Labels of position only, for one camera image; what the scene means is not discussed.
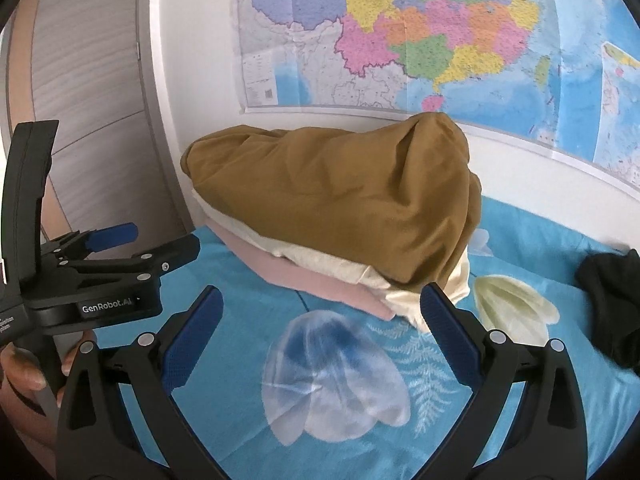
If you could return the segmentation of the person's left hand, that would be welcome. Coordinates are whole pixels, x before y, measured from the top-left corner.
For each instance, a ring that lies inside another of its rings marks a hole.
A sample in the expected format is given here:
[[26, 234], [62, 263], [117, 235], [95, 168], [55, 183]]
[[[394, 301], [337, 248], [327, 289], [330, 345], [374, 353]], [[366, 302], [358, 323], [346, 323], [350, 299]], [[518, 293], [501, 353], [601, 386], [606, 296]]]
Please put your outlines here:
[[[86, 341], [95, 342], [96, 334], [93, 330], [85, 330], [76, 344], [70, 348], [62, 361], [62, 374], [67, 377], [74, 364], [79, 347]], [[38, 405], [37, 393], [40, 393], [48, 384], [42, 371], [35, 362], [14, 344], [8, 344], [1, 351], [1, 368], [8, 383], [17, 392], [17, 397], [23, 401], [28, 400], [27, 406]]]

